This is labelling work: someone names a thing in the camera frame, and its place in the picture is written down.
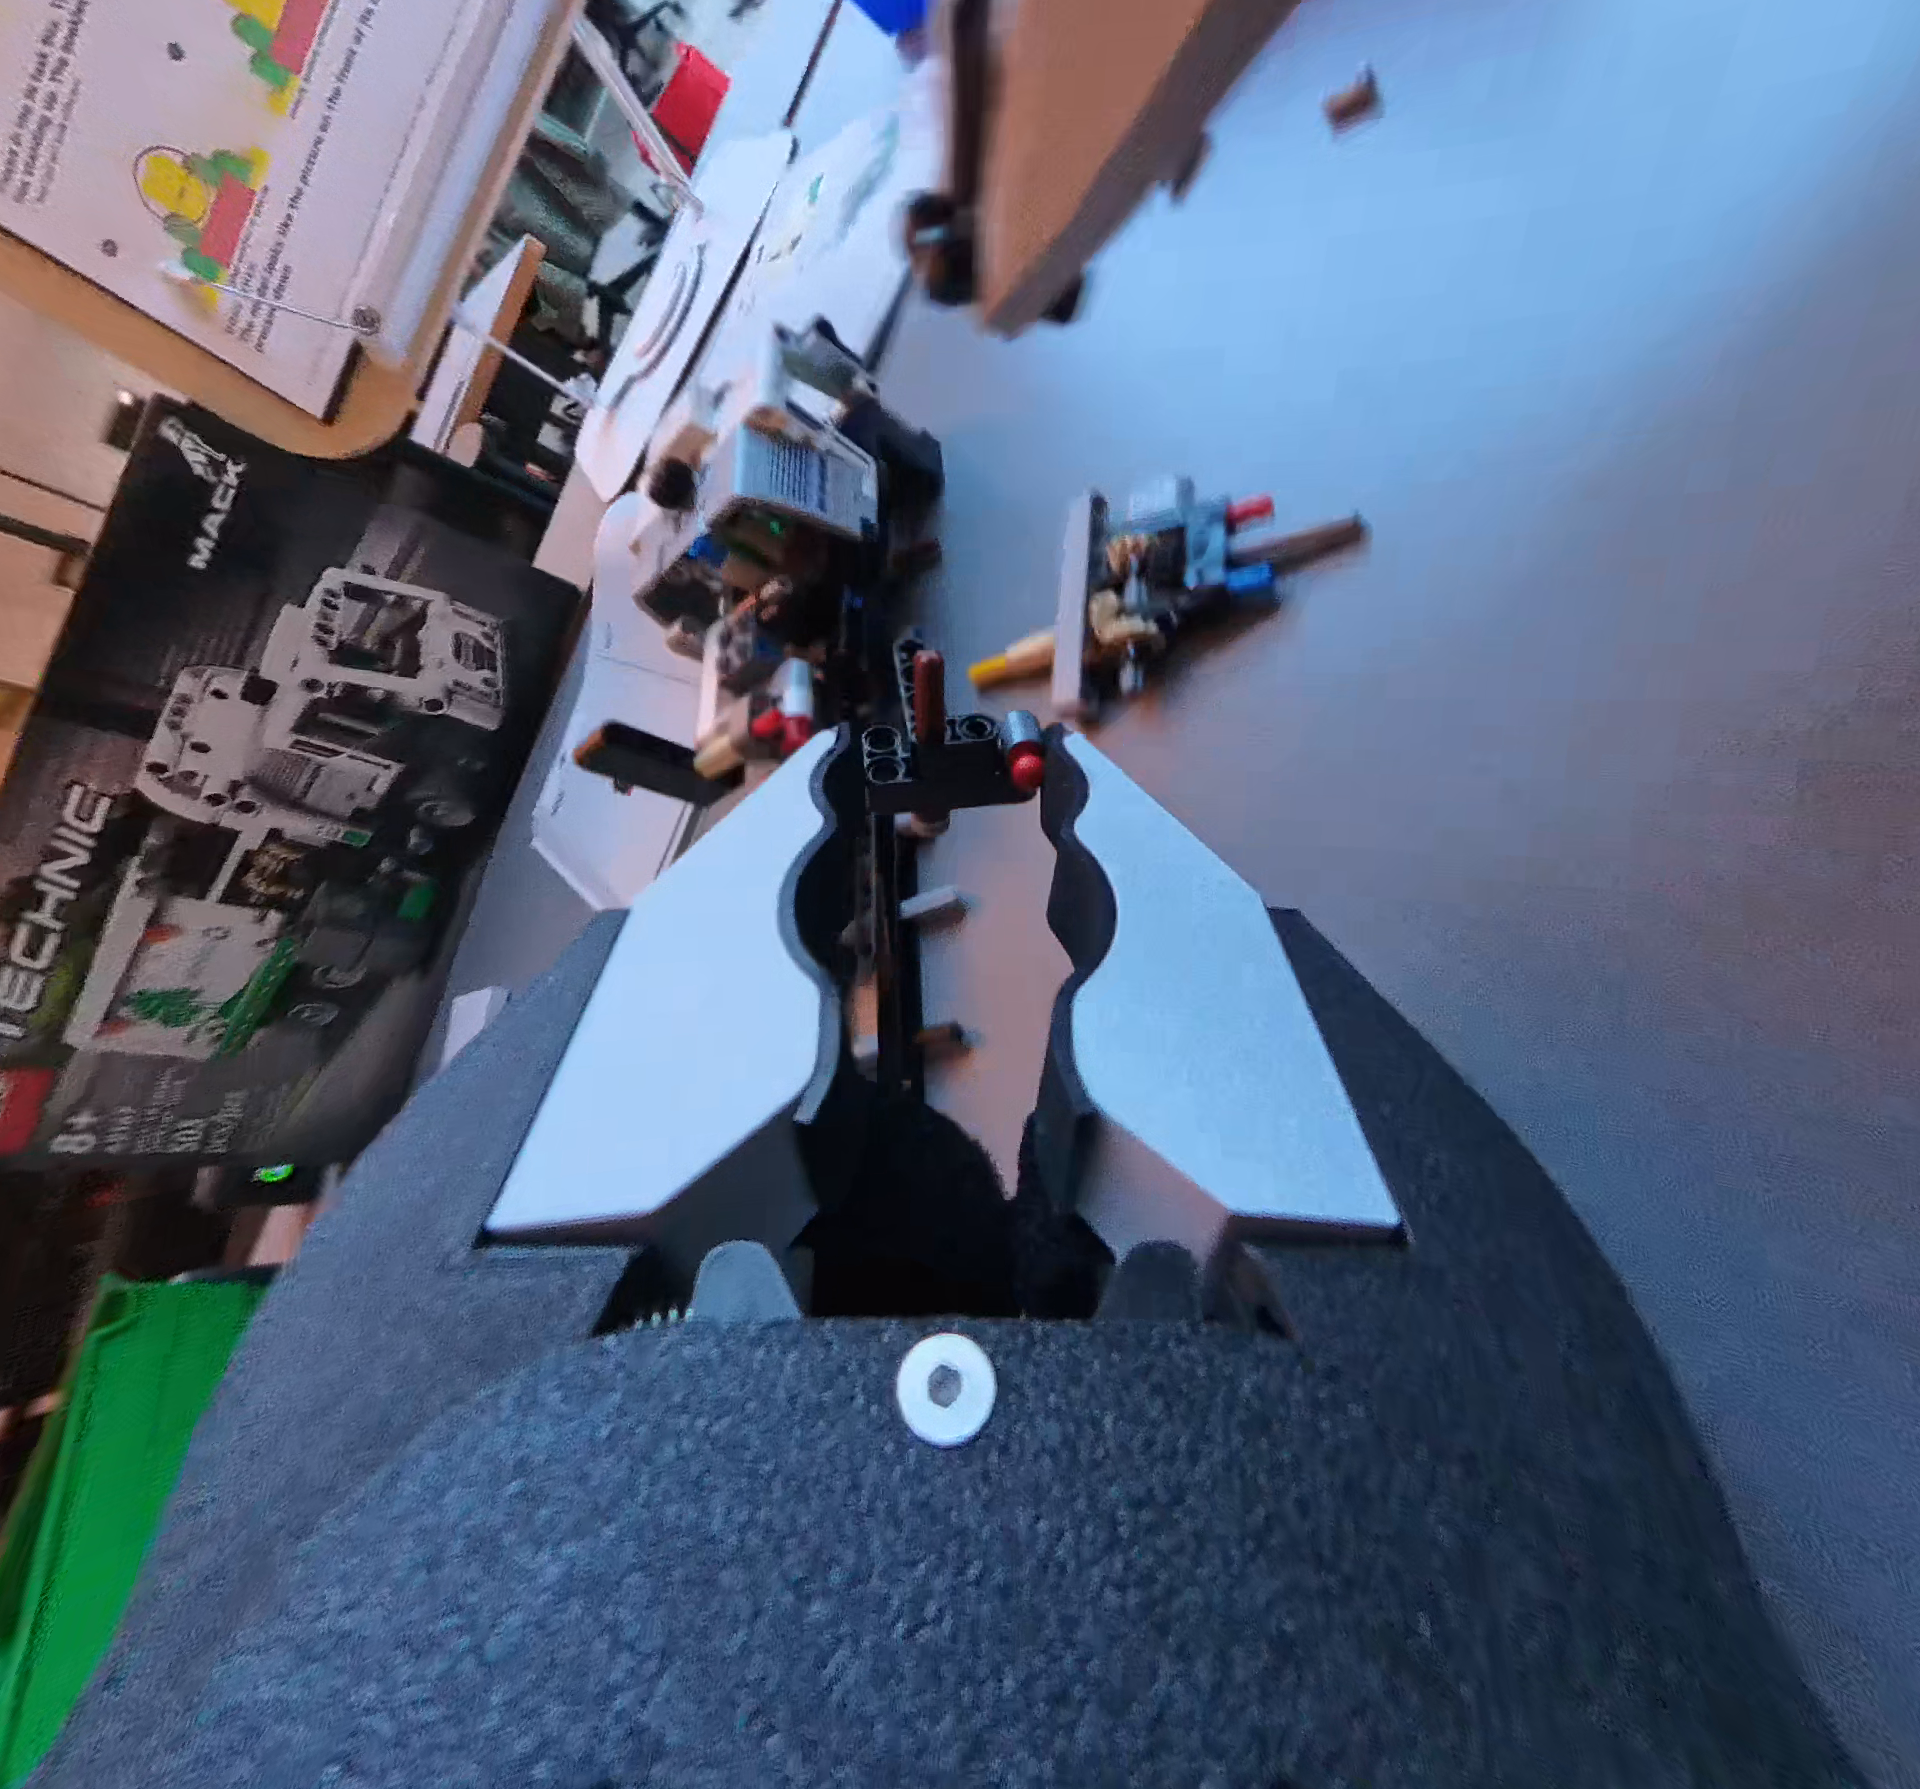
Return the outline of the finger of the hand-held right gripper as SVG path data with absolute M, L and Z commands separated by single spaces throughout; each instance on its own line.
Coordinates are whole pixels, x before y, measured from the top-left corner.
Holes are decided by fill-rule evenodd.
M 1301 0 L 958 0 L 958 226 L 997 337 L 1069 312 L 1091 258 L 1190 169 Z
M 946 192 L 963 210 L 976 199 L 985 150 L 990 12 L 993 0 L 929 0 L 929 30 L 947 87 Z

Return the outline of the white lego truck model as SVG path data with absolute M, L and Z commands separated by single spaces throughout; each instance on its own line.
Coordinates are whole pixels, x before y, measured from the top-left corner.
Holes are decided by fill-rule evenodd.
M 767 324 L 670 411 L 638 494 L 632 600 L 705 676 L 696 778 L 783 759 L 872 695 L 898 527 L 944 486 L 939 442 L 822 314 Z

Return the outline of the small black lego connector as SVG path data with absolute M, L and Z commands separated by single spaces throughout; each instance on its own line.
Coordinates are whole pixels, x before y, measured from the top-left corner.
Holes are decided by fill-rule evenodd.
M 944 307 L 974 301 L 974 216 L 967 199 L 922 192 L 902 210 L 902 247 L 915 282 Z

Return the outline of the small white panel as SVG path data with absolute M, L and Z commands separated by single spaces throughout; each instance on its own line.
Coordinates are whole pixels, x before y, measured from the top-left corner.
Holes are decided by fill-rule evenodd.
M 472 462 L 483 448 L 497 381 L 536 293 L 545 247 L 522 236 L 455 306 L 414 403 L 408 435 L 436 455 Z

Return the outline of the red plastic container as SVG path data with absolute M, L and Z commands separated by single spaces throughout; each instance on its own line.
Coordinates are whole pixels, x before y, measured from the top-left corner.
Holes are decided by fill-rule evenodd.
M 678 39 L 648 99 L 648 113 L 677 164 L 693 175 L 730 95 L 732 75 L 703 47 Z

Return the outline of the green plastic bin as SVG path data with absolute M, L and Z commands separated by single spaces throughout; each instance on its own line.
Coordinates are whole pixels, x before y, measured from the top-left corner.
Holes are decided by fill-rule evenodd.
M 6 1787 L 36 1774 L 105 1654 L 264 1293 L 250 1272 L 101 1282 L 5 1524 Z

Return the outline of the white paper sheet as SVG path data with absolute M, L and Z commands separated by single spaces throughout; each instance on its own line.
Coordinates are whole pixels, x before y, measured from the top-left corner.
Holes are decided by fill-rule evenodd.
M 710 817 L 730 813 L 828 730 L 828 695 L 814 660 L 774 650 L 739 686 L 734 657 L 746 650 L 747 618 L 670 628 L 638 603 L 635 542 L 654 519 L 656 507 L 632 490 L 606 509 L 595 533 L 579 680 L 563 702 L 559 745 L 534 809 L 538 855 L 595 910 L 631 906 Z M 615 793 L 570 761 L 570 748 L 606 719 L 701 748 L 721 769 L 743 763 L 743 785 L 710 809 Z

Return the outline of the black lego set box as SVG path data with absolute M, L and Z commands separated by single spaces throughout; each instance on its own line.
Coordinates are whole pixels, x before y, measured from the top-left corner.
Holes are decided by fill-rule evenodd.
M 5 1168 L 371 1142 L 564 663 L 545 519 L 145 409 L 5 774 Z

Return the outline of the black lego beam assembly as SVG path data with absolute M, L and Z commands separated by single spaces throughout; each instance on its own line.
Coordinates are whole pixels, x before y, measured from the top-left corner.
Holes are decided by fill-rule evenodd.
M 915 630 L 893 644 L 898 712 L 858 735 L 869 805 L 860 832 L 858 948 L 872 984 L 872 1076 L 922 1094 L 929 1045 L 919 939 L 907 910 L 918 859 L 910 827 L 939 832 L 955 813 L 1034 800 L 1048 769 L 1045 728 L 1031 712 L 1000 718 L 947 704 L 946 660 Z

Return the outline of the black lego beam orange tip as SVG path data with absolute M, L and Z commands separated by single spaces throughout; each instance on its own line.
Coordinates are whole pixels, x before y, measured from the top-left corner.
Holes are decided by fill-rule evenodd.
M 656 793 L 694 809 L 710 809 L 746 784 L 743 763 L 721 769 L 701 748 L 620 719 L 589 730 L 570 748 L 570 761 L 609 779 L 615 793 Z

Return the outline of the small lego gear subassembly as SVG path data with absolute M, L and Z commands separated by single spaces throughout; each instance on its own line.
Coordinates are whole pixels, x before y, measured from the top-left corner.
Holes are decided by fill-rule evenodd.
M 1066 512 L 1053 621 L 976 660 L 978 692 L 1045 680 L 1058 719 L 1139 695 L 1176 657 L 1278 609 L 1302 575 L 1357 552 L 1357 516 L 1288 529 L 1269 496 L 1209 496 L 1182 475 Z

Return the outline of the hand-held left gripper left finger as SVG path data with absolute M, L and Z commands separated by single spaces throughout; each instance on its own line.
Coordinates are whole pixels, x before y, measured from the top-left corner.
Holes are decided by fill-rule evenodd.
M 843 998 L 801 932 L 844 727 L 812 738 L 632 902 L 486 1221 L 505 1244 L 790 1246 Z

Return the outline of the lego instruction booklet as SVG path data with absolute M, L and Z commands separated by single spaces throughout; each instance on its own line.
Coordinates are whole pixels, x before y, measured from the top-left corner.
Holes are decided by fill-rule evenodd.
M 922 188 L 929 150 L 902 106 L 849 121 L 781 183 L 734 288 L 732 317 L 753 329 L 828 324 L 872 361 L 909 283 L 902 208 Z

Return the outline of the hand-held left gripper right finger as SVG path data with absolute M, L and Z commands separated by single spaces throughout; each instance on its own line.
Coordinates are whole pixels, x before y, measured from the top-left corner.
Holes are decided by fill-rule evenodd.
M 1268 902 L 1091 738 L 1048 730 L 1066 978 L 1031 1121 L 1048 1199 L 1115 1258 L 1405 1236 Z

